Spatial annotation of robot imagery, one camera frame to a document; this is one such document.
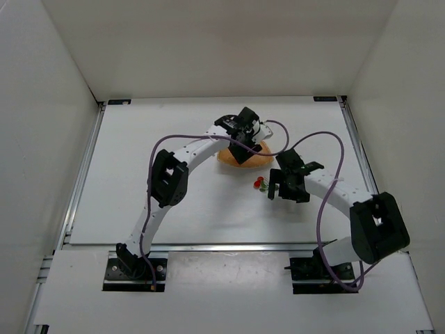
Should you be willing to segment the fake tomato sprig with leaves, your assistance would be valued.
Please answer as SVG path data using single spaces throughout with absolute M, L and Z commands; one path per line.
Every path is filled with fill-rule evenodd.
M 270 188 L 268 179 L 262 176 L 258 177 L 257 180 L 253 183 L 253 188 L 262 193 L 268 193 Z

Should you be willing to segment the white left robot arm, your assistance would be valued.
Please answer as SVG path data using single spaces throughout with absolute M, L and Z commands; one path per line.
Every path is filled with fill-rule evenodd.
M 167 135 L 155 144 L 149 158 L 145 206 L 129 238 L 116 244 L 118 267 L 133 280 L 155 282 L 155 268 L 148 258 L 154 235 L 173 206 L 186 196 L 190 174 L 221 150 L 245 163 L 261 154 L 260 142 L 272 131 L 258 120 L 245 125 L 221 118 L 202 135 Z

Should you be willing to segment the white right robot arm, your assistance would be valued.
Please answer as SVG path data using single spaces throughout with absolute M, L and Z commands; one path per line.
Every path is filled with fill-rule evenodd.
M 350 235 L 323 244 L 314 251 L 325 256 L 327 263 L 337 266 L 362 261 L 375 264 L 404 249 L 410 236 L 390 193 L 372 194 L 342 182 L 318 162 L 306 164 L 295 150 L 277 155 L 279 168 L 270 170 L 268 198 L 278 196 L 296 203 L 316 196 L 349 219 Z

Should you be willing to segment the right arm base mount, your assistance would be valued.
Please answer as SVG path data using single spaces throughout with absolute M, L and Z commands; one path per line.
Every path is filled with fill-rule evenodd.
M 318 247 L 289 251 L 289 263 L 285 270 L 291 274 L 293 294 L 356 294 L 362 288 L 364 279 L 361 272 L 355 274 L 351 262 L 331 267 L 331 271 L 352 290 L 344 289 L 326 269 Z

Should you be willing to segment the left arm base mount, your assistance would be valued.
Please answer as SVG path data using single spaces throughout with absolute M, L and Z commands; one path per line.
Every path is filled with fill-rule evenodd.
M 114 256 L 109 256 L 102 290 L 105 292 L 164 292 L 168 259 L 148 258 L 132 254 L 126 244 L 118 243 Z

